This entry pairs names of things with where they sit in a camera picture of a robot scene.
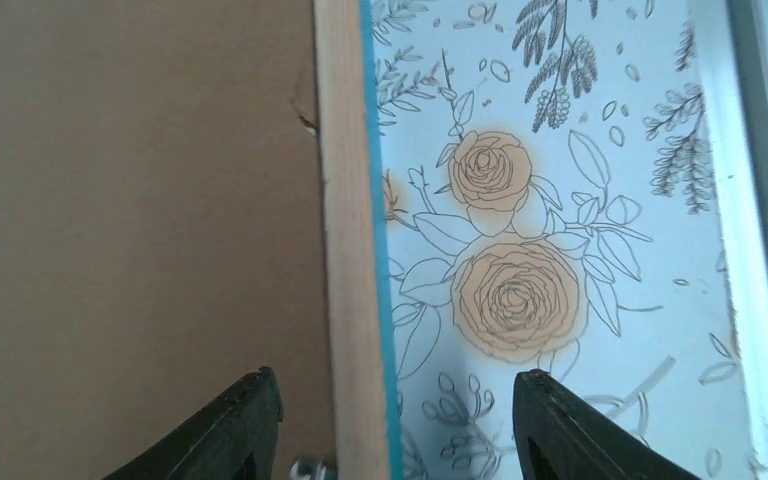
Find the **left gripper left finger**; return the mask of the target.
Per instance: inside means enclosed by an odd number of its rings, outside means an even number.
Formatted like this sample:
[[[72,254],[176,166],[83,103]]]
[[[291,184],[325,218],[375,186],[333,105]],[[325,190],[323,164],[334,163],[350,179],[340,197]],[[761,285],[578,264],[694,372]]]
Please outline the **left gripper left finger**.
[[[105,478],[269,480],[282,418],[275,373],[262,367]]]

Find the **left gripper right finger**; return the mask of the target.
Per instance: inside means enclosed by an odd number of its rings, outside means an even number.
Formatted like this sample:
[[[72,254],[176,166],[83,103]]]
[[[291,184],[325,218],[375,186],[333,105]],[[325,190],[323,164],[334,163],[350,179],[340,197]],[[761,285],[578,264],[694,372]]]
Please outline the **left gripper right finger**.
[[[540,369],[516,375],[512,418],[526,480],[697,479]]]

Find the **brown backing board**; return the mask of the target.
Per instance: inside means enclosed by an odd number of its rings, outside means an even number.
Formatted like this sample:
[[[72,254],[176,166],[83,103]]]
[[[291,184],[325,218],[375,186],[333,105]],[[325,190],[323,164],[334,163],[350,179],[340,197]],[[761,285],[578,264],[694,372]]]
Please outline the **brown backing board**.
[[[0,479],[100,479],[262,366],[333,458],[308,1],[0,1]]]

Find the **teal wooden picture frame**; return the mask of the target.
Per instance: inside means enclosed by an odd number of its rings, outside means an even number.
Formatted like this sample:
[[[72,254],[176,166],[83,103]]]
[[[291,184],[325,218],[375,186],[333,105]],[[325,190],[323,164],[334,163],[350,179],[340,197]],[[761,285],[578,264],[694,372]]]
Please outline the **teal wooden picture frame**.
[[[313,4],[337,467],[342,479],[394,479],[374,221],[361,6]]]

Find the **floral tablecloth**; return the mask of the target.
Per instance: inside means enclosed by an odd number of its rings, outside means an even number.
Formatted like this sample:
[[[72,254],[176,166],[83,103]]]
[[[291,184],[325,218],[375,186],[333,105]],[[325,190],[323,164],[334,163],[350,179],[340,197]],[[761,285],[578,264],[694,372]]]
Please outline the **floral tablecloth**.
[[[539,368],[752,479],[686,1],[369,1],[399,479],[517,479]]]

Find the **aluminium rail frame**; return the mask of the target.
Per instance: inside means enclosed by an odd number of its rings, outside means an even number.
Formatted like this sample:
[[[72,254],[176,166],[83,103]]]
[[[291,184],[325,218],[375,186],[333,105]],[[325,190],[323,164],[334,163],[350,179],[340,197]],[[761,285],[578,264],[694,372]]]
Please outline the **aluminium rail frame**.
[[[753,454],[768,479],[768,1],[694,1]]]

